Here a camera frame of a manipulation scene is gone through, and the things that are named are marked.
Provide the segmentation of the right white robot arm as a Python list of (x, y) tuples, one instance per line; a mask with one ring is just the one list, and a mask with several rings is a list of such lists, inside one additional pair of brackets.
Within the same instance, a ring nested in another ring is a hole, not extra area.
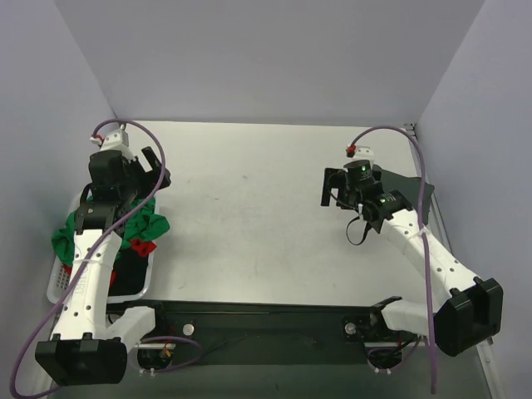
[(442, 352), (455, 357), (500, 332), (504, 291), (495, 279), (480, 278), (464, 266), (424, 225), (426, 210), (415, 204), (431, 189), (419, 178), (355, 160), (325, 169), (321, 205), (334, 201), (356, 212), (365, 234), (375, 231), (395, 245), (425, 280), (430, 308), (389, 298), (368, 319), (369, 332), (378, 339), (396, 331), (433, 337)]

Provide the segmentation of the green t shirt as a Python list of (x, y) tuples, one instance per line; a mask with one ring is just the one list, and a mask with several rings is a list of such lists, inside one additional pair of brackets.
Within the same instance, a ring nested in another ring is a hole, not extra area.
[[(124, 238), (116, 259), (119, 259), (127, 249), (131, 248), (133, 240), (138, 239), (143, 243), (152, 242), (170, 230), (170, 223), (165, 216), (155, 212), (155, 205), (155, 198), (152, 198), (141, 210), (126, 221)], [(72, 267), (76, 248), (74, 225), (75, 212), (71, 212), (64, 227), (56, 230), (51, 238), (53, 252), (61, 264), (68, 268)]]

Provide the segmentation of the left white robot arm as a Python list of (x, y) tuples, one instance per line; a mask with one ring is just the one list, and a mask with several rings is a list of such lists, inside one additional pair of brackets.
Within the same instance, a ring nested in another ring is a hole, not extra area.
[(131, 349), (143, 338), (162, 340), (167, 320), (150, 307), (127, 309), (112, 325), (106, 307), (113, 266), (126, 221), (170, 175), (150, 147), (142, 149), (151, 169), (121, 150), (91, 155), (91, 183), (74, 213), (74, 259), (69, 286), (58, 300), (62, 311), (49, 340), (39, 342), (35, 358), (60, 387), (117, 384), (126, 372)]

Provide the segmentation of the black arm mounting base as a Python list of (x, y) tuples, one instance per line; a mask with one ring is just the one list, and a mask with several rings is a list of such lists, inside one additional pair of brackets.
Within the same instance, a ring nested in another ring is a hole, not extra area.
[(388, 329), (376, 307), (145, 300), (155, 329), (134, 356), (140, 367), (343, 366), (392, 369), (421, 337)]

